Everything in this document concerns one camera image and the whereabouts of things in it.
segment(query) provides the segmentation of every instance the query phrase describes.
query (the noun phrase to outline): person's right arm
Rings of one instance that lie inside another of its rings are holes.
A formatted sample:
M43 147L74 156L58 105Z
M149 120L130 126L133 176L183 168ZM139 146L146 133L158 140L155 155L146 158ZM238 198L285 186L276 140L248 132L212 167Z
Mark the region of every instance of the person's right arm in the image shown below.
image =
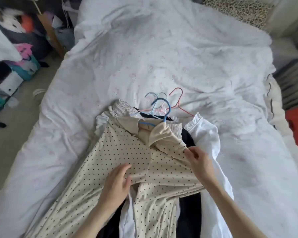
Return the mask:
M218 184L210 158L198 147L184 151L197 179L210 193L234 238L267 238Z

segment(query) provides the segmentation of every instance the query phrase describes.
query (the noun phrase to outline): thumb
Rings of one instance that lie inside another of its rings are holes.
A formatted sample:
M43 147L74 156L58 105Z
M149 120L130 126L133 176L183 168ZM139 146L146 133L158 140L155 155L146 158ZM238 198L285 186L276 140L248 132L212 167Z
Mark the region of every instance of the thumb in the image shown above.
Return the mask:
M123 184L123 189L126 192L129 192L130 186L131 186L131 176L128 175L127 178L126 178L126 180L125 180L125 183Z
M194 164L196 162L196 158L194 157L194 154L191 152L190 149L185 149L184 154L186 155L187 159L191 164Z

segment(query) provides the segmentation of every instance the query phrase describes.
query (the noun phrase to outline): black garment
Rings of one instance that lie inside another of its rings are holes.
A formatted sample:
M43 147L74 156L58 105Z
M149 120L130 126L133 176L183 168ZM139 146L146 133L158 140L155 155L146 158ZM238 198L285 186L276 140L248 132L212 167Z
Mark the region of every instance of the black garment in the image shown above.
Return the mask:
M145 118L155 118L152 115L140 113ZM193 138L184 128L181 132L182 140L187 147L195 146ZM179 199L180 216L177 222L176 237L177 238L200 238L202 224L202 208L200 193L183 197ZM118 238L119 237L119 221L123 204L116 210L114 216L108 221L98 233L97 238Z

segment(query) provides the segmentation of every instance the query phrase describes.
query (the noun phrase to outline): red hanger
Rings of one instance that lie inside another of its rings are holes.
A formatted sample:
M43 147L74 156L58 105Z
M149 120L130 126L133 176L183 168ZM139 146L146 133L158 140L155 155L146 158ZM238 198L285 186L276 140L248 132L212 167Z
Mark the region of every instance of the red hanger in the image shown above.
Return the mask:
M171 107L171 108L175 108L175 107L178 105L178 108L179 108L179 109L183 110L183 111L186 112L187 114L190 114L191 116L194 117L193 114L189 113L188 111L186 111L186 110L184 110L183 108L180 107L180 98L181 98L182 95L183 95L183 90L182 90L182 88L175 88L174 90L172 90L171 93L169 93L169 96L170 96L176 89L180 89L181 92L182 92L182 94L181 94L181 96L179 97L178 102L177 102L173 107Z

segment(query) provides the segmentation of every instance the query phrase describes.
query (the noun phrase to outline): wooden leg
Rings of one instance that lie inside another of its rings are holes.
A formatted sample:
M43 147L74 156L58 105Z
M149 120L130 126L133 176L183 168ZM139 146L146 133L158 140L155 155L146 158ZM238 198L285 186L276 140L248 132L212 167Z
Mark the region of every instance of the wooden leg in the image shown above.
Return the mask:
M44 29L46 30L46 33L51 39L51 42L54 45L54 48L56 49L57 53L60 55L61 58L64 58L64 55L66 53L65 49L62 47L60 42L58 41L54 29L52 28L48 18L43 14L38 14L37 17L39 18L40 22L42 23Z

